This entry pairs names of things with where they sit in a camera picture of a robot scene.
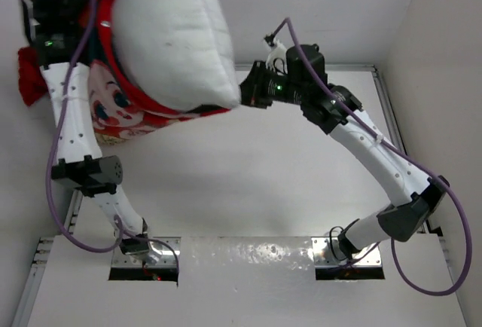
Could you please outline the white pillow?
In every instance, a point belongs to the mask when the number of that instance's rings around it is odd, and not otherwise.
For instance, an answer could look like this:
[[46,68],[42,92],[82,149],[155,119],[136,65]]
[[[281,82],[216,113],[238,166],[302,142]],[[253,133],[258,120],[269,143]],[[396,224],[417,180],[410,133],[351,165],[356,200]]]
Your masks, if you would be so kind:
[[111,29],[123,71],[154,101],[179,112],[240,104],[219,0],[114,0]]

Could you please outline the red and pink pillowcase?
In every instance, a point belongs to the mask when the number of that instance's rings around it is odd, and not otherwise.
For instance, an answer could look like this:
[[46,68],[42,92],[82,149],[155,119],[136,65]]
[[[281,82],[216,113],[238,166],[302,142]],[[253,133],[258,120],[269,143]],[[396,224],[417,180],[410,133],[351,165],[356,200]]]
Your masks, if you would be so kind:
[[[233,108],[202,105],[187,112],[167,108],[129,81],[114,52],[111,11],[114,0],[97,0],[96,25],[84,51],[90,69],[88,96],[94,135],[104,145],[115,145],[171,124],[228,112]],[[33,46],[19,52],[19,89],[31,105],[47,92]]]

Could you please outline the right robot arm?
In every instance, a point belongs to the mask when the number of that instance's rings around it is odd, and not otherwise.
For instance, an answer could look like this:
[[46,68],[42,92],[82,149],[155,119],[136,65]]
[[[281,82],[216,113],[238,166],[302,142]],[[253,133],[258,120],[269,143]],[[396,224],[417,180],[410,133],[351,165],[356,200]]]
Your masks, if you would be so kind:
[[378,181],[389,205],[357,219],[337,236],[333,255],[351,258],[363,248],[390,238],[406,242],[436,210],[445,192],[441,183],[383,147],[382,133],[345,87],[328,84],[331,99],[313,80],[295,47],[278,39],[267,43],[270,53],[256,61],[241,83],[242,104],[268,108],[273,102],[299,105],[303,116],[344,146]]

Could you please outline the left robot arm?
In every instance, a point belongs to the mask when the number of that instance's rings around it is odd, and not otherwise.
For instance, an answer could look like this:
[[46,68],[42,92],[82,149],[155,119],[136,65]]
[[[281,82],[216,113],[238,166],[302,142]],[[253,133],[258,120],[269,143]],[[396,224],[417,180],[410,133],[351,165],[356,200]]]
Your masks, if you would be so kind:
[[90,113],[84,51],[95,27],[97,0],[20,0],[26,38],[38,56],[56,125],[47,159],[45,193],[61,233],[77,247],[107,253],[76,240],[57,213],[52,184],[81,192],[104,212],[114,228],[115,245],[125,255],[145,260],[151,251],[147,224],[136,213],[121,183],[118,157],[105,157],[96,141]]

